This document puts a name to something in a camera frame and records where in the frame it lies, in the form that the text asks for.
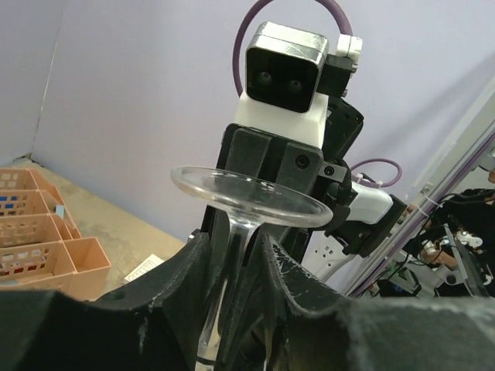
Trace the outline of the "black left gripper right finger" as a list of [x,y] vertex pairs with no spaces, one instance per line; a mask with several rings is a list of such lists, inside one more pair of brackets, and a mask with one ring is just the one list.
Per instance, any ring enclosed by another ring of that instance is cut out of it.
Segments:
[[491,298],[346,298],[261,238],[270,370],[492,370]]

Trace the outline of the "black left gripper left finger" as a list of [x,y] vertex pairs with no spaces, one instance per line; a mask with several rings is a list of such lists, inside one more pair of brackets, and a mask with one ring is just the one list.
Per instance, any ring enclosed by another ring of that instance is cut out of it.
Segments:
[[204,324],[210,238],[96,301],[1,293],[3,370],[193,370]]

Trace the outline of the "clear wine glass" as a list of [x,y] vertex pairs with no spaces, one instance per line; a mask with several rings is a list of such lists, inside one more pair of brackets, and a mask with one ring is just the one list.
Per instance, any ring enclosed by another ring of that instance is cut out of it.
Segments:
[[219,370],[224,364],[221,353],[239,323],[234,310],[241,298],[241,269],[255,230],[263,224],[317,228],[326,225],[333,213],[311,196],[227,170],[183,166],[173,169],[171,178],[185,193],[227,214],[229,236],[225,258],[212,292],[196,358],[198,370]]

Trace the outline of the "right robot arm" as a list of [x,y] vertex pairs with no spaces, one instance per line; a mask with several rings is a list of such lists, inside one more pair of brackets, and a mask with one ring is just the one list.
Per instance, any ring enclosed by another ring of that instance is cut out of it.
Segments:
[[292,188],[333,211],[314,253],[307,251],[315,228],[275,229],[283,247],[327,280],[356,256],[367,257],[388,236],[405,204],[380,186],[351,178],[343,156],[364,124],[345,100],[317,94],[298,114],[242,94],[227,126],[217,167]]

